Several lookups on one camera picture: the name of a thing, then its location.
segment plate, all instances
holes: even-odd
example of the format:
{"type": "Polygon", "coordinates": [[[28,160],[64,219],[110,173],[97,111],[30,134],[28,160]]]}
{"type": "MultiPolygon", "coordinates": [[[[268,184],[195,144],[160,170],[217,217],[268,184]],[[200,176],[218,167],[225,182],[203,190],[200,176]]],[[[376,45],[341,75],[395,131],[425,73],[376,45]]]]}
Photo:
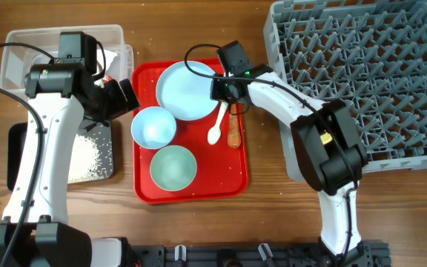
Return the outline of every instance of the plate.
{"type": "MultiPolygon", "coordinates": [[[[189,61],[189,66],[203,74],[215,72],[201,62],[189,61]]],[[[214,111],[218,101],[211,99],[212,79],[191,73],[184,62],[177,62],[167,68],[156,85],[156,99],[159,105],[176,119],[193,121],[214,111]]]]}

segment wood grain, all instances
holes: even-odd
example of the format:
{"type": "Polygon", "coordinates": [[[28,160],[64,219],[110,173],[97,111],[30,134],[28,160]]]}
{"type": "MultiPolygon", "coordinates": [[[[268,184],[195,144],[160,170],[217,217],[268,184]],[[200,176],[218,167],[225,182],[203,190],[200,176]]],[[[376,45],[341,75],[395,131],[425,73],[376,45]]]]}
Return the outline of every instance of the wood grain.
{"type": "MultiPolygon", "coordinates": [[[[222,45],[235,39],[254,62],[267,62],[262,28],[271,1],[4,4],[8,2],[0,1],[0,42],[17,29],[120,24],[126,43],[135,50],[137,65],[182,59],[190,46],[200,42],[222,45]]],[[[207,49],[192,55],[212,56],[214,52],[207,49]]],[[[18,103],[0,95],[0,219],[10,197],[5,182],[7,131],[26,117],[18,103]]],[[[130,121],[129,114],[117,119],[116,176],[69,185],[72,226],[92,237],[126,236],[138,245],[317,240],[321,229],[317,194],[286,175],[278,123],[265,111],[253,108],[245,116],[251,171],[247,191],[230,199],[175,205],[146,205],[136,198],[130,121]]],[[[365,175],[357,207],[363,238],[390,243],[394,266],[427,266],[427,171],[365,175]]]]}

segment white granular material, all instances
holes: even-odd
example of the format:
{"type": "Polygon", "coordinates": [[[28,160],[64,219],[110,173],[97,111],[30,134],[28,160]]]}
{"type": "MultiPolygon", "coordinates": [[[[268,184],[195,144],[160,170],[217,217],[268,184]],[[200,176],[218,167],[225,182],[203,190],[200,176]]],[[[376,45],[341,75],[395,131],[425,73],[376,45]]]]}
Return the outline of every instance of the white granular material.
{"type": "Polygon", "coordinates": [[[68,179],[71,182],[83,182],[93,179],[102,164],[95,139],[77,135],[73,143],[72,158],[68,179]]]}

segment orange object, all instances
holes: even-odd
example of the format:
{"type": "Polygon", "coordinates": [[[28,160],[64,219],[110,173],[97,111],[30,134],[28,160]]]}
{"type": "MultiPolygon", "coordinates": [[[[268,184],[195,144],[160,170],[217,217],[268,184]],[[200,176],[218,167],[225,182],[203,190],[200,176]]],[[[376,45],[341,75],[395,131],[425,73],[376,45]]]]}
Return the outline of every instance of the orange object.
{"type": "MultiPolygon", "coordinates": [[[[231,106],[230,112],[236,114],[236,105],[231,106]]],[[[232,114],[230,114],[230,128],[228,129],[228,146],[238,148],[242,144],[242,137],[240,136],[238,118],[232,114]]]]}

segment red tray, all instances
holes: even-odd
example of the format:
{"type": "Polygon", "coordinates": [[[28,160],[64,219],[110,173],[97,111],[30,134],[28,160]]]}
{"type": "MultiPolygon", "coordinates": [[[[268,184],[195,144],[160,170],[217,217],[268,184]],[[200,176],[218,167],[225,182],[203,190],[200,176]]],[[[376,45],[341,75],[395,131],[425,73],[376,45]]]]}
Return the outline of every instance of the red tray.
{"type": "MultiPolygon", "coordinates": [[[[200,59],[217,73],[223,73],[218,59],[200,59]]],[[[133,72],[133,88],[142,107],[133,112],[133,117],[143,108],[159,106],[156,100],[156,83],[161,73],[176,63],[149,62],[138,66],[133,72]]],[[[149,166],[157,150],[139,147],[133,141],[133,183],[138,198],[149,204],[161,204],[190,200],[206,200],[233,197],[242,193],[248,185],[248,163],[243,132],[242,115],[238,115],[242,144],[233,149],[228,146],[227,136],[230,119],[228,114],[220,126],[222,136],[215,145],[207,143],[207,132],[214,126],[219,107],[203,119],[193,122],[176,120],[177,132],[171,145],[181,145],[196,157],[197,175],[186,189],[177,192],[164,191],[153,182],[149,166]]]]}

